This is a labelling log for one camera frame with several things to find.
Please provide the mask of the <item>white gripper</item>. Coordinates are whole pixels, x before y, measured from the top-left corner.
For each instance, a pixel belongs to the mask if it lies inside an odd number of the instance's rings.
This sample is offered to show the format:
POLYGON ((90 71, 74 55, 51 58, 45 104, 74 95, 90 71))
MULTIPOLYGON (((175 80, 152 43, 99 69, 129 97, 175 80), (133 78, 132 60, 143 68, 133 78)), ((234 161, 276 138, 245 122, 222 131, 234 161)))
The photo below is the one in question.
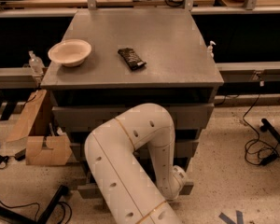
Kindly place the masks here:
POLYGON ((186 185, 188 181, 188 175, 181 167, 177 165, 173 167, 172 175, 172 191, 175 194, 178 194, 186 185))

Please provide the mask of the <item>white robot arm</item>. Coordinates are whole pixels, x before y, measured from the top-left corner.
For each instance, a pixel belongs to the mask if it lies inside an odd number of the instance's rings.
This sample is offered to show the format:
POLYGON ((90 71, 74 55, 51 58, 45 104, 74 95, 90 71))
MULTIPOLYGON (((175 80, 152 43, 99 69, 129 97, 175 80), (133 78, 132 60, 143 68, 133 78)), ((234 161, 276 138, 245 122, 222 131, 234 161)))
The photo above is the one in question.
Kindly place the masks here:
POLYGON ((160 105, 127 110, 91 132, 85 156, 117 224, 182 224, 169 202, 187 182, 174 165, 175 126, 160 105))

